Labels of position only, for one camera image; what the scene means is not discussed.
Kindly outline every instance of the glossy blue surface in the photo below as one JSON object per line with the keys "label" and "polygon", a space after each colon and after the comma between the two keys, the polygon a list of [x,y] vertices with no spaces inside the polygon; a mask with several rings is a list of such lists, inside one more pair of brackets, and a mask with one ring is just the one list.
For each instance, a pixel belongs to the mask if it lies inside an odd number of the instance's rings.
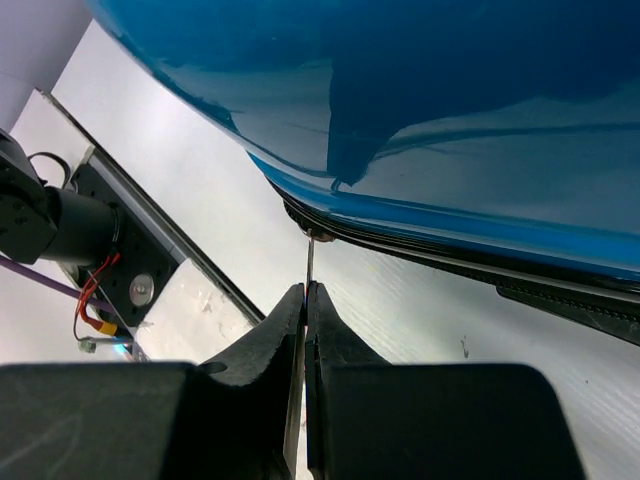
{"label": "glossy blue surface", "polygon": [[634,278],[637,0],[91,0],[298,200]]}

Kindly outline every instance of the zipper teeth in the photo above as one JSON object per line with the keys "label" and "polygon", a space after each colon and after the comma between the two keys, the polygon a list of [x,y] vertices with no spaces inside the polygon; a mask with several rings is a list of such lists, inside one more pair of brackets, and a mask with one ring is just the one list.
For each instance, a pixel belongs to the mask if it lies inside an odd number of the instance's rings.
{"label": "zipper teeth", "polygon": [[[324,231],[324,228],[322,227],[322,225],[320,225],[317,221],[311,220],[307,217],[302,218],[302,216],[297,215],[296,212],[294,211],[294,209],[290,208],[290,205],[288,205],[288,203],[285,201],[285,210],[287,212],[287,214],[289,215],[289,217],[298,224],[298,226],[305,230],[309,227],[308,224],[311,224],[313,229],[317,229],[320,231]],[[444,272],[447,273],[451,273],[454,275],[459,275],[461,277],[465,277],[468,278],[470,280],[475,280],[478,282],[482,282],[482,283],[486,283],[489,285],[493,285],[494,287],[498,287],[498,288],[502,288],[505,290],[510,290],[512,292],[517,292],[520,293],[522,295],[527,295],[529,297],[534,297],[534,298],[539,298],[542,300],[546,300],[552,303],[556,303],[556,304],[560,304],[560,305],[565,305],[565,306],[569,306],[572,308],[576,308],[578,310],[583,310],[589,313],[596,313],[599,315],[607,315],[610,317],[614,317],[614,318],[618,318],[621,320],[626,320],[626,321],[632,321],[632,322],[636,322],[636,323],[640,323],[640,316],[638,315],[632,315],[632,314],[628,314],[628,313],[624,313],[624,312],[619,312],[617,310],[611,310],[609,308],[605,308],[605,307],[598,307],[598,306],[594,306],[588,303],[584,303],[584,302],[576,302],[575,300],[570,300],[567,298],[563,298],[561,296],[558,295],[553,295],[550,293],[543,293],[543,292],[539,292],[537,290],[533,290],[530,288],[525,288],[525,287],[519,287],[519,286],[515,286],[512,285],[510,283],[507,282],[503,282],[500,280],[495,280],[495,278],[488,276],[488,275],[482,275],[482,274],[474,274],[474,273],[469,273],[469,272],[464,272],[461,271],[461,269],[457,269],[457,268],[451,268],[448,267],[447,265],[441,264],[438,265],[437,267],[438,270],[442,270]]]}

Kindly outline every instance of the black cylinder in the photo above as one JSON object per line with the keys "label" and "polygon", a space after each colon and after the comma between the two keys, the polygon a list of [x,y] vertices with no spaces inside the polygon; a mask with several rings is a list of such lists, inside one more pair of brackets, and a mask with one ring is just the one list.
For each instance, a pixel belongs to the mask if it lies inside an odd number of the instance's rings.
{"label": "black cylinder", "polygon": [[40,258],[81,267],[102,263],[116,240],[116,211],[68,190],[47,187],[47,194],[58,233]]}

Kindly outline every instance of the round metal disc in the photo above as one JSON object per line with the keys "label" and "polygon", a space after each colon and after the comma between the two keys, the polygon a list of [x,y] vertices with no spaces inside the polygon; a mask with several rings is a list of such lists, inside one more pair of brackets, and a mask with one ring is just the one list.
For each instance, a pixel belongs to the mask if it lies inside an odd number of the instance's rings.
{"label": "round metal disc", "polygon": [[129,285],[129,298],[136,307],[143,307],[153,299],[153,278],[148,273],[141,273]]}

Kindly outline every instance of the black cable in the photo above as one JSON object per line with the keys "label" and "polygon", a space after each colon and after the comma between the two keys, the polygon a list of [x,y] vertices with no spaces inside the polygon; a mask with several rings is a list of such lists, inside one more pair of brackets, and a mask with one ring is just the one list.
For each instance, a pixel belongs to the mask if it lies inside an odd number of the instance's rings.
{"label": "black cable", "polygon": [[66,161],[64,161],[64,159],[62,159],[55,153],[51,153],[51,152],[32,153],[27,158],[29,159],[29,161],[31,161],[31,159],[34,157],[47,157],[53,160],[54,162],[56,162],[58,165],[60,165],[60,167],[64,171],[64,180],[62,181],[62,187],[64,187],[67,183],[69,183],[69,180],[71,180],[71,167]]}

